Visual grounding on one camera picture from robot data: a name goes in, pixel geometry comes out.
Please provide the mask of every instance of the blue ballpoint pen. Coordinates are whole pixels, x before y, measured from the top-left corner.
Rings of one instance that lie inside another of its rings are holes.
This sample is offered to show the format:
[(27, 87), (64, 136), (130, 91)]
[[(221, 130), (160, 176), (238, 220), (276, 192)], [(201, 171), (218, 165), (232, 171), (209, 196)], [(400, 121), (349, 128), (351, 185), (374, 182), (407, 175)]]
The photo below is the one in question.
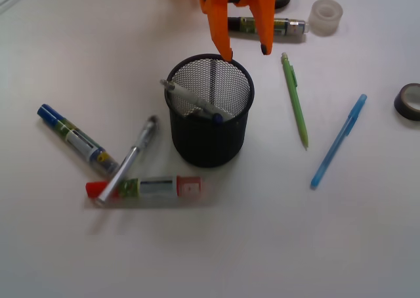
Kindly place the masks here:
[(367, 98), (368, 97), (366, 95), (361, 95), (359, 100), (354, 105), (353, 109), (348, 115), (346, 123), (344, 124), (337, 138), (334, 140), (333, 146), (331, 146), (331, 148), (329, 149), (327, 156), (324, 158), (320, 168), (315, 174), (315, 177), (312, 179), (312, 182), (310, 183), (311, 188), (315, 189), (318, 187), (319, 183), (322, 180), (322, 177), (327, 171), (329, 164), (334, 158), (335, 153), (338, 151), (341, 143), (343, 142), (343, 139), (350, 134), (354, 124), (356, 123), (359, 117), (360, 110), (363, 108), (363, 105), (365, 104)]

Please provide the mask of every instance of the black mesh pen cup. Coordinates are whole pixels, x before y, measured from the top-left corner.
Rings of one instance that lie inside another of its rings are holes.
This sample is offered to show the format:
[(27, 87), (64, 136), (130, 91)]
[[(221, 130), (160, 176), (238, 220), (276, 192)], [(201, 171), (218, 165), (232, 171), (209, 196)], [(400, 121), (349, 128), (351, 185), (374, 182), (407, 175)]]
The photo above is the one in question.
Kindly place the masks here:
[(234, 60), (225, 62), (217, 54), (201, 54), (179, 63), (167, 80), (233, 116), (222, 123), (201, 119), (196, 117), (200, 108), (165, 91), (172, 140), (179, 154), (198, 167), (218, 167), (236, 156), (254, 100), (254, 84), (245, 68)]

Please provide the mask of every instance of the marker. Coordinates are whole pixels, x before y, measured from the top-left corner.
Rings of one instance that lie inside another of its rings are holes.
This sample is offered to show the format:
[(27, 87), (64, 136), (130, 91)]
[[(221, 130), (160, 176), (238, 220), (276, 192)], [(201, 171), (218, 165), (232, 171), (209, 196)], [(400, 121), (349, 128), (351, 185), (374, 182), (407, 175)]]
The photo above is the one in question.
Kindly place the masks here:
[(353, 109), (351, 110), (350, 114), (347, 117), (346, 123), (344, 124), (343, 128), (341, 129), (340, 133), (338, 134), (337, 138), (334, 140), (333, 145), (329, 149), (329, 152), (327, 156), (324, 158), (323, 162), (321, 163), (320, 168), (315, 174), (315, 177), (312, 179), (312, 182), (310, 183), (311, 188), (316, 189), (319, 185), (319, 183), (322, 180), (322, 177), (324, 176), (325, 172), (327, 171), (327, 168), (329, 164), (331, 163), (332, 159), (335, 156), (335, 153), (338, 151), (341, 143), (343, 142), (344, 138), (348, 136), (356, 123), (359, 113), (362, 110), (365, 101), (368, 97), (366, 95), (361, 95), (359, 100), (354, 105)]
[[(108, 185), (107, 182), (86, 184), (87, 196), (96, 199)], [(130, 179), (120, 183), (112, 192), (110, 200), (143, 198), (194, 198), (201, 193), (200, 177), (156, 177), (148, 179)]]
[(103, 206), (106, 203), (107, 199), (113, 194), (114, 190), (122, 182), (128, 170), (130, 170), (136, 157), (147, 148), (157, 131), (158, 118), (156, 116), (151, 116), (144, 124), (143, 129), (140, 132), (135, 144), (133, 145), (133, 147), (131, 147), (129, 153), (125, 156), (121, 167), (118, 169), (117, 173), (114, 175), (111, 181), (106, 185), (106, 188), (96, 199), (98, 205)]
[(289, 58), (286, 53), (282, 54), (282, 64), (284, 75), (286, 76), (287, 88), (289, 89), (291, 105), (293, 107), (293, 112), (295, 113), (297, 128), (299, 130), (299, 135), (301, 136), (302, 144), (306, 149), (309, 147), (308, 132), (306, 130), (305, 120), (303, 119), (301, 103), (299, 102), (299, 97), (297, 96), (295, 70), (293, 69), (293, 66), (290, 65)]
[(228, 121), (229, 119), (233, 118), (233, 116), (228, 112), (200, 98), (192, 91), (189, 91), (187, 88), (184, 88), (178, 85), (177, 83), (174, 83), (173, 81), (167, 81), (162, 79), (160, 83), (165, 87), (166, 91), (168, 91), (172, 95), (180, 97), (181, 99), (189, 102), (190, 104), (193, 104), (194, 106), (197, 106), (198, 108), (203, 109), (204, 112), (210, 114), (210, 117), (213, 114), (220, 114), (223, 120), (225, 121)]
[[(229, 31), (257, 33), (255, 19), (252, 17), (229, 17)], [(302, 36), (309, 32), (309, 23), (304, 20), (286, 18), (274, 19), (274, 36)]]
[(118, 169), (118, 163), (99, 146), (93, 139), (87, 136), (72, 122), (62, 117), (57, 111), (48, 104), (43, 104), (38, 110), (38, 115), (44, 122), (54, 129), (65, 142), (70, 144), (76, 152), (85, 158), (91, 166), (107, 177)]

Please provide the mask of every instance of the pen clip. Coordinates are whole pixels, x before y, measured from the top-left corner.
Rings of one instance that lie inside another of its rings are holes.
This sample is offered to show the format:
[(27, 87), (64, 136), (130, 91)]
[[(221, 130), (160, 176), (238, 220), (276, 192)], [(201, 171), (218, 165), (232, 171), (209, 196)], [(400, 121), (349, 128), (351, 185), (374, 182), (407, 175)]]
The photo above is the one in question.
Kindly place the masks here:
[(350, 119), (350, 123), (348, 124), (347, 131), (346, 131), (346, 136), (349, 136), (349, 134), (352, 131), (352, 129), (353, 129), (354, 124), (356, 123), (356, 121), (357, 121), (357, 117), (356, 118), (352, 117)]
[(295, 69), (293, 68), (292, 65), (290, 65), (290, 68), (291, 68), (291, 75), (292, 75), (293, 80), (295, 82), (295, 88), (297, 88), (297, 79), (296, 79), (296, 75), (295, 75)]

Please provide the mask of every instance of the red cap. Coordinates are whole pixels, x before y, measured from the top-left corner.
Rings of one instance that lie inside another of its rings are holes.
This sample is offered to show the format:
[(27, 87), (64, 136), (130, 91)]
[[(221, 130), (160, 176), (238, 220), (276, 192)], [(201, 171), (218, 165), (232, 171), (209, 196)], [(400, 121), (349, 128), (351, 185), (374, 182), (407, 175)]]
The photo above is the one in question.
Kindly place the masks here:
[[(88, 198), (98, 198), (99, 195), (105, 190), (108, 182), (89, 182), (86, 183), (86, 192)], [(111, 198), (117, 198), (118, 191), (115, 190), (114, 193), (111, 195)]]

